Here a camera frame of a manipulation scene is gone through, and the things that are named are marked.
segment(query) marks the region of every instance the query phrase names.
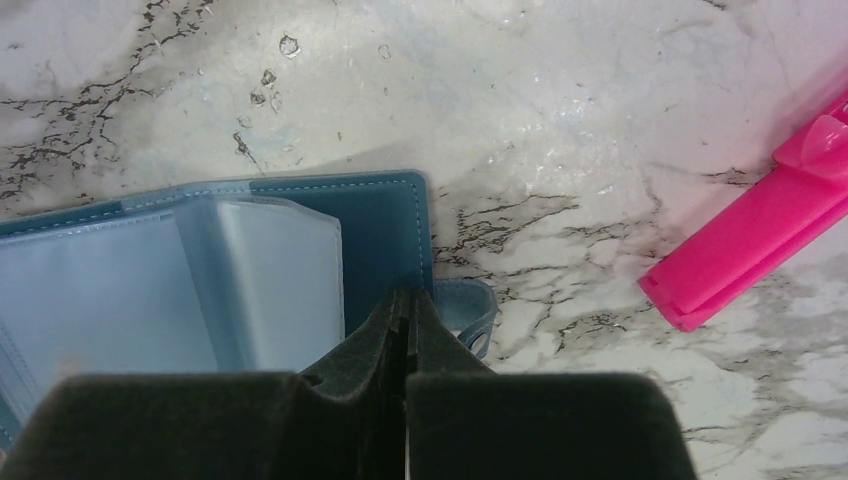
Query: pink highlighter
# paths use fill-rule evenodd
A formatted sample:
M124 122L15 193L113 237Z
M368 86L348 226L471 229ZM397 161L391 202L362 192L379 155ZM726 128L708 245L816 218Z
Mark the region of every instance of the pink highlighter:
M848 92L774 159L773 172L639 280L679 330L703 325L848 215Z

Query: white marble table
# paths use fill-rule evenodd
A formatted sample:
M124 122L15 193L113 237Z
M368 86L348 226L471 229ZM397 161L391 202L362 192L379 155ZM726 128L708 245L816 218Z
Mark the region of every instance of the white marble table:
M7 0L0 212L416 168L439 274L502 302L493 368L654 378L704 479L844 478L848 225L693 334L635 280L848 86L846 18L842 0Z

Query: blue strap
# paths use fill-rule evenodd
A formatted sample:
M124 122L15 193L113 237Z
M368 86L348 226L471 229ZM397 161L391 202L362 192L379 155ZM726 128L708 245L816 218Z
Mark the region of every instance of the blue strap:
M435 296L436 310L445 327L458 331L459 341L477 358L485 357L498 313L492 288L478 280L436 280Z

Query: blue wallet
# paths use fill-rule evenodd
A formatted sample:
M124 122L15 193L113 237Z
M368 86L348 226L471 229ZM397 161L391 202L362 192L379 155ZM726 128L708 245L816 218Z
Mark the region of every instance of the blue wallet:
M0 447L67 345L86 357L71 374L300 370L402 284L482 357L495 296L434 282L427 205L418 173L384 172L190 184L0 224Z

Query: transparent plastic pocket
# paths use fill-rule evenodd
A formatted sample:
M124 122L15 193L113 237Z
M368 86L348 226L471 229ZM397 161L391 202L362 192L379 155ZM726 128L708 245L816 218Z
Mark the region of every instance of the transparent plastic pocket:
M341 232L286 200L195 199L0 238L0 394L82 372L301 370L344 336Z

